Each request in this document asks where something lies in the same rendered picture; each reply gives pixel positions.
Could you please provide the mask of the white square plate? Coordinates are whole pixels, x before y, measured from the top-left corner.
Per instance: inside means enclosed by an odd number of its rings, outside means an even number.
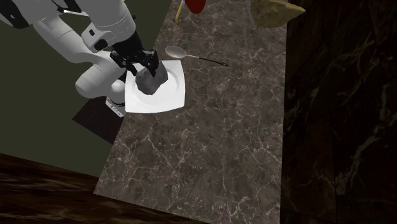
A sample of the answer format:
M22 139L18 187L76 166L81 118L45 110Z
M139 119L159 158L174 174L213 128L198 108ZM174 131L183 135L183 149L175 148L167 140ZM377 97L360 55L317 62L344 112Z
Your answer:
M168 80L153 95L138 90L136 77L127 71L125 80L125 110L128 113L161 113L185 105L185 74L180 60L162 61Z

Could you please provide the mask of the dark robot stand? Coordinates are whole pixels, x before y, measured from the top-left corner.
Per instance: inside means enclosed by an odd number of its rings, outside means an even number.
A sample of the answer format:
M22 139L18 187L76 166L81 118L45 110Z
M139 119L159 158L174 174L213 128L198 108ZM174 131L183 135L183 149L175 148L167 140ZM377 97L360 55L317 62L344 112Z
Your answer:
M123 118L116 115L107 105L106 97L89 99L76 113L73 121L113 144L122 125Z

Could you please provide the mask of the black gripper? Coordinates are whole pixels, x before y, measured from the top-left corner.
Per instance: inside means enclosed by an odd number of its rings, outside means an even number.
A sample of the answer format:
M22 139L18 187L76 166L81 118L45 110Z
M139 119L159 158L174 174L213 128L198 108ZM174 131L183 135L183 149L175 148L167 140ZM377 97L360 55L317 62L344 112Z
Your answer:
M120 67L130 71L136 76L137 69L132 62L138 62L149 70L152 77L156 76L159 59L155 49L144 50L140 37L135 31L128 39L117 42L113 46L110 57Z

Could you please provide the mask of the tan rock-shaped lump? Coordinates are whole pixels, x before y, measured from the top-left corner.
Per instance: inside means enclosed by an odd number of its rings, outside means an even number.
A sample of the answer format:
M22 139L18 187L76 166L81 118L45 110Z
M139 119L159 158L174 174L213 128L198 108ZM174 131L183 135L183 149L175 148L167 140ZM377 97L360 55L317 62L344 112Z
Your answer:
M284 0L249 0L249 17L257 27L275 28L305 13L301 6Z

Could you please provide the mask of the red round object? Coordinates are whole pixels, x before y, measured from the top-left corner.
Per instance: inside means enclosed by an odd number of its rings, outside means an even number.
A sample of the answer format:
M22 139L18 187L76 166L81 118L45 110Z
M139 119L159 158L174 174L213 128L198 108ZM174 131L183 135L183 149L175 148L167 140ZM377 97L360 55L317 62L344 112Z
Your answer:
M192 13L199 14L204 9L206 0L185 0L185 3Z

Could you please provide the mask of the grey rock-shaped lump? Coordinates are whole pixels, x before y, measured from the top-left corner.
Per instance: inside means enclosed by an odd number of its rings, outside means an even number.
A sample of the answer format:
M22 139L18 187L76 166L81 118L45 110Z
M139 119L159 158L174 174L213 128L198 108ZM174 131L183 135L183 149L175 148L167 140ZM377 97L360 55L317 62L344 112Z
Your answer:
M159 63L155 72L155 76L152 76L150 71L145 67L137 72L136 85L142 93L153 95L168 80L168 73L162 62Z

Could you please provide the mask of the yellow stick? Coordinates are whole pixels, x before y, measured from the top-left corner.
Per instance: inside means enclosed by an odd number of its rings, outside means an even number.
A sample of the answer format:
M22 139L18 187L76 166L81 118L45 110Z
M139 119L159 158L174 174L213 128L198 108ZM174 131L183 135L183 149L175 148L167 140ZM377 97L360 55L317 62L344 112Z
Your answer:
M181 14L181 10L183 9L183 6L185 5L185 0L181 0L180 4L179 4L179 8L177 10L176 16L175 16L175 23L178 23L179 21L179 16Z

